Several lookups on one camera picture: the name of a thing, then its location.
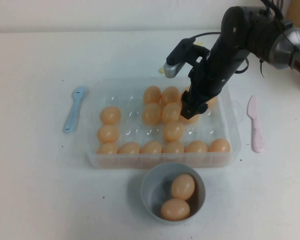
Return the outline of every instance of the white wall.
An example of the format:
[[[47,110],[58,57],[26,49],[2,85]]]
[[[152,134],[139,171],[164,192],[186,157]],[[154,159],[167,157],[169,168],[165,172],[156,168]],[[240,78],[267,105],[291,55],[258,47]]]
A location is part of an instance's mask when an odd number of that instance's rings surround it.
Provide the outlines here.
[[[284,12],[291,0],[285,0]],[[216,29],[260,0],[0,0],[0,32]]]

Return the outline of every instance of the plastic spoon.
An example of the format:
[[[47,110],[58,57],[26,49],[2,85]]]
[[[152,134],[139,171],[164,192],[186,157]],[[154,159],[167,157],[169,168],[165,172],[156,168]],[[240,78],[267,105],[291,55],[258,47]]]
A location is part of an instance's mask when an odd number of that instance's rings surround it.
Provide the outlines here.
[[[69,134],[76,131],[79,122],[81,103],[87,93],[88,89],[85,86],[79,86],[73,91],[72,97],[74,101],[70,113],[64,124],[64,133]]]
[[[264,143],[262,142],[261,128],[259,122],[259,113],[258,113],[258,102],[257,97],[253,95],[250,98],[247,108],[247,115],[251,118],[252,121],[252,150],[256,153],[261,153],[265,150]]]

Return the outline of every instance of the egg tray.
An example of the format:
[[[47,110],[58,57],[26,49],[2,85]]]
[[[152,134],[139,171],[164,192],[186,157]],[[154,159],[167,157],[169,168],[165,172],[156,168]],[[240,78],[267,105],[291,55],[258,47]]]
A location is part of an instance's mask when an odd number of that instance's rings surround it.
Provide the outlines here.
[[[188,78],[106,79],[89,88],[80,113],[78,141],[85,150],[91,164],[96,168],[142,168],[149,169],[165,162],[178,162],[190,167],[223,167],[232,163],[241,149],[240,137],[227,86],[218,95],[217,103],[210,107],[200,119],[184,125],[180,142],[186,147],[195,140],[204,141],[208,147],[218,138],[229,141],[230,152],[207,153],[161,153],[161,154],[96,154],[99,148],[97,131],[102,126],[100,112],[109,106],[119,107],[121,121],[117,124],[120,137],[116,142],[120,148],[128,142],[136,142],[142,148],[150,141],[165,146],[164,124],[150,126],[143,122],[145,104],[143,94],[147,87],[158,86],[161,92],[175,86],[181,92],[190,85]]]

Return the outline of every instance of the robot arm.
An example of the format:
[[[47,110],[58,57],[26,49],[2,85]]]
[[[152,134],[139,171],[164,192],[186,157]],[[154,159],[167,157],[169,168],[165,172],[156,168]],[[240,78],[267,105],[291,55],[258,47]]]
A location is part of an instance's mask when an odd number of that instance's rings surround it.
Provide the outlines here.
[[[167,78],[174,78],[185,63],[192,66],[189,92],[181,98],[181,115],[186,119],[208,109],[206,102],[221,92],[250,53],[277,69],[291,67],[300,73],[300,28],[274,17],[268,8],[229,8],[211,50],[195,45],[195,39],[181,40],[164,64]]]

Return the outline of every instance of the gray bowl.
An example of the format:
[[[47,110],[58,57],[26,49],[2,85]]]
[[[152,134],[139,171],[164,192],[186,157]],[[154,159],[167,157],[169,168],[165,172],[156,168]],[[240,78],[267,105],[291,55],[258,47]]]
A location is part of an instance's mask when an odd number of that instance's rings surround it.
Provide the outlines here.
[[[190,206],[190,217],[181,221],[168,221],[161,218],[161,206],[172,199],[171,185],[176,177],[189,174],[195,182],[195,191],[186,202]],[[141,184],[141,199],[147,211],[163,224],[182,224],[192,218],[203,206],[206,197],[204,182],[200,175],[191,167],[181,163],[167,162],[152,168]]]

